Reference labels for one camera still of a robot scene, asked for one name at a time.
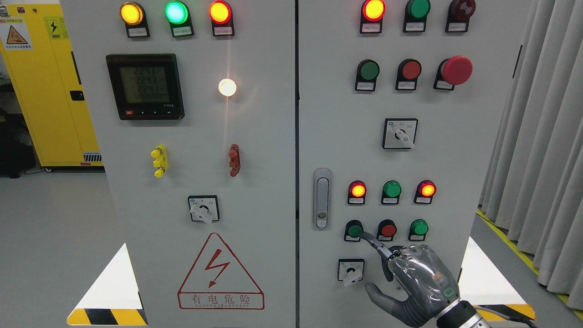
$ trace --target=robotic hand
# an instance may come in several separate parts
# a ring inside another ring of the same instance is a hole
[[[436,317],[438,328],[490,328],[470,303],[459,298],[456,279],[429,246],[412,245],[391,251],[368,232],[362,232],[360,237],[381,255],[387,281],[396,277],[409,294],[407,300],[398,301],[367,282],[368,296],[379,308],[409,327],[421,327]]]

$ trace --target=gray floor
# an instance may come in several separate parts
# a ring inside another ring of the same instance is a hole
[[[0,178],[0,213],[0,327],[68,327],[67,316],[123,243],[105,174]],[[472,237],[534,307],[539,328],[583,328],[478,217]]]

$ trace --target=red triangle warning sign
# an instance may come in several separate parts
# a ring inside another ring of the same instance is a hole
[[[10,26],[10,31],[8,31],[8,39],[6,44],[28,44],[28,42],[18,33],[14,26]]]
[[[263,291],[218,233],[206,239],[182,286],[181,309],[263,310]]]

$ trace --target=digital power meter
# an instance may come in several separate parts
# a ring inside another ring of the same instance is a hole
[[[120,120],[184,117],[175,54],[112,54],[106,61]]]

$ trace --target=yellow cabinet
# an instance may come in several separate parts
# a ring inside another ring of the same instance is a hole
[[[41,165],[103,165],[61,6],[7,7],[0,52]]]

